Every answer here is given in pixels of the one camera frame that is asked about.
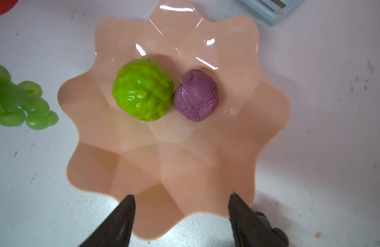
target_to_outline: white table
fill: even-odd
[[[77,247],[116,207],[68,184],[78,135],[57,91],[91,67],[100,20],[146,19],[157,2],[20,0],[0,16],[0,64],[15,83],[39,83],[60,116],[39,132],[0,126],[0,246]],[[212,21],[253,17],[234,0],[195,5]],[[380,0],[306,0],[259,28],[262,73],[293,115],[257,162],[255,208],[293,247],[380,245]],[[228,220],[202,214],[130,246],[232,247],[233,238]]]

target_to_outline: purple fruit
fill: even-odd
[[[216,82],[200,70],[187,71],[180,81],[173,96],[175,109],[194,122],[207,118],[219,103]]]

